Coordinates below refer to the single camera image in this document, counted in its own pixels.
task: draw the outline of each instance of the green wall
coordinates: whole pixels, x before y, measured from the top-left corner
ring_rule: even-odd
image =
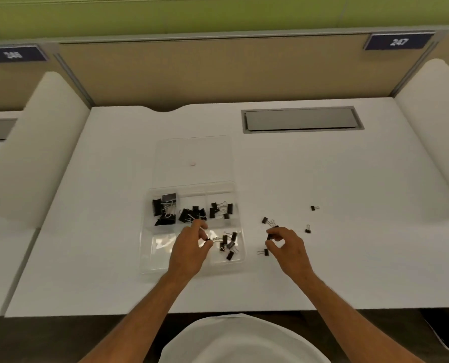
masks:
[[[449,0],[0,0],[0,40],[449,24]]]

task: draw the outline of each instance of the number sign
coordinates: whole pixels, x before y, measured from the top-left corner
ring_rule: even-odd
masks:
[[[0,63],[46,60],[46,56],[37,45],[0,47]]]
[[[365,50],[410,50],[421,49],[434,35],[433,32],[372,34]]]

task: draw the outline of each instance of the dark floor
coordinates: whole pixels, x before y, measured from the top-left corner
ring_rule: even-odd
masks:
[[[449,351],[418,310],[363,310],[361,313],[426,363],[449,363]],[[316,311],[248,313],[305,337],[333,363],[349,362]],[[220,314],[170,314],[146,362],[157,362],[162,347],[197,319]],[[122,316],[0,318],[0,363],[77,362]]]

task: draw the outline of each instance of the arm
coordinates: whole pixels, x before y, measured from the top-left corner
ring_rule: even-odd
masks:
[[[202,220],[185,227],[174,243],[169,268],[155,287],[80,363],[142,363],[164,317],[191,278],[197,274],[213,242],[207,239]]]
[[[306,294],[352,363],[424,363],[367,321],[312,270],[303,240],[287,228],[267,231],[276,241],[285,240],[280,248],[272,240],[266,246],[282,270]]]

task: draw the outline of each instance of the left hand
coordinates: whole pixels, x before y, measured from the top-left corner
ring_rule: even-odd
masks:
[[[187,226],[181,231],[172,248],[167,274],[188,282],[199,272],[208,251],[213,246],[213,241],[207,240],[202,247],[199,247],[199,238],[202,240],[208,238],[204,232],[207,228],[208,225],[204,220],[195,219],[191,227]]]

